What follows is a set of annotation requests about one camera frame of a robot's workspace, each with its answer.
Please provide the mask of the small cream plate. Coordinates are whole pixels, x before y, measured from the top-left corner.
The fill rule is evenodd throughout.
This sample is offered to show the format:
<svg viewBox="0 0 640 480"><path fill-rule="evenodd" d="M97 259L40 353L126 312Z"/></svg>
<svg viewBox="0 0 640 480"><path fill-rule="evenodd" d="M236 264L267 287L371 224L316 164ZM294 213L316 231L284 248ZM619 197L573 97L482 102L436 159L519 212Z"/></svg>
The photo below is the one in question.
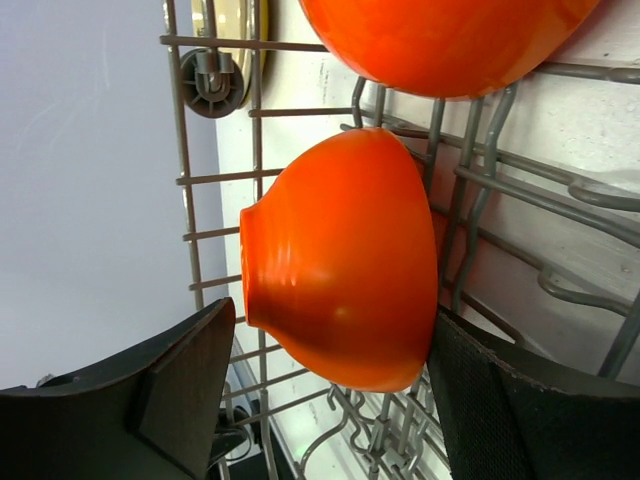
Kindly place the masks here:
<svg viewBox="0 0 640 480"><path fill-rule="evenodd" d="M216 16L216 33L223 38L252 40L255 34L254 17L251 12L253 1L213 1ZM206 2L191 2L193 33L197 37L209 34L205 25ZM231 55L242 75L242 99L239 107L243 107L250 99L250 83L253 70L252 54L246 48L220 47L219 51Z"/></svg>

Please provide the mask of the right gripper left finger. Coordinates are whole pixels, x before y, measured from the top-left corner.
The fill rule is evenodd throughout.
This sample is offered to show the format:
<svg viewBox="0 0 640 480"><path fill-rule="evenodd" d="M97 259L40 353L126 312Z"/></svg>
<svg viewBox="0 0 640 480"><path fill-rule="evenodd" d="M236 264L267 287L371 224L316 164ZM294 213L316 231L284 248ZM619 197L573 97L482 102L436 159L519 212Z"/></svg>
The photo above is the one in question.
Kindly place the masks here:
<svg viewBox="0 0 640 480"><path fill-rule="evenodd" d="M205 478L235 321L223 298L97 363L2 390L2 478Z"/></svg>

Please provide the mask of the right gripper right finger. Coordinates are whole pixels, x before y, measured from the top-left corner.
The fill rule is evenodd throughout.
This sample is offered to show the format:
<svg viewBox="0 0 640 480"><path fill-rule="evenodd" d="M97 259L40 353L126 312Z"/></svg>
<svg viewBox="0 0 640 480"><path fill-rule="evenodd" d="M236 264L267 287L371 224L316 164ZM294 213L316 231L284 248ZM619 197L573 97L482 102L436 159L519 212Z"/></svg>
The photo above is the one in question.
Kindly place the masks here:
<svg viewBox="0 0 640 480"><path fill-rule="evenodd" d="M438 310L427 364L455 479L636 479L639 389Z"/></svg>

